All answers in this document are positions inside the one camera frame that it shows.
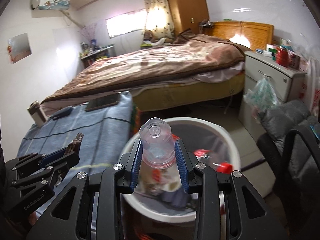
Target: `drawer handle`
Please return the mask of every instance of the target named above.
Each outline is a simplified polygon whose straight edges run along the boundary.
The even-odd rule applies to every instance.
[[[262,75],[265,75],[266,77],[269,77],[269,78],[271,78],[271,76],[269,76],[269,75],[266,75],[265,73],[263,73],[261,70],[258,70],[258,72],[260,73],[260,74],[262,74]]]

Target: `brown blanket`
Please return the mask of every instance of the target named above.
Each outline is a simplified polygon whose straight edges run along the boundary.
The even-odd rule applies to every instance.
[[[229,68],[249,48],[199,34],[183,45],[139,50],[96,61],[44,102],[77,98]]]

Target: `plastic bag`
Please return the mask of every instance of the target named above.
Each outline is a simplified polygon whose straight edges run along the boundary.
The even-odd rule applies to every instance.
[[[247,94],[244,95],[244,101],[251,106],[252,117],[257,123],[260,123],[258,113],[280,105],[275,90],[269,82],[269,78],[265,75],[258,81],[252,91],[248,90]]]
[[[307,74],[302,85],[299,98],[306,104],[312,115],[319,115],[320,100],[320,64],[319,61],[310,57],[306,65]]]

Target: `air conditioner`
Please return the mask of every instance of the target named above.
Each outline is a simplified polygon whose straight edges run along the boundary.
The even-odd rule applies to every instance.
[[[32,9],[38,10],[68,10],[69,0],[31,0]]]

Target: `table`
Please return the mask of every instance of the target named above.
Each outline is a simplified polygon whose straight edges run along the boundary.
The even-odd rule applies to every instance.
[[[114,44],[111,44],[105,48],[94,51],[87,56],[81,57],[80,59],[83,62],[84,68],[87,68],[92,63],[94,63],[97,60],[97,58],[102,56],[115,57],[116,52],[115,52]]]

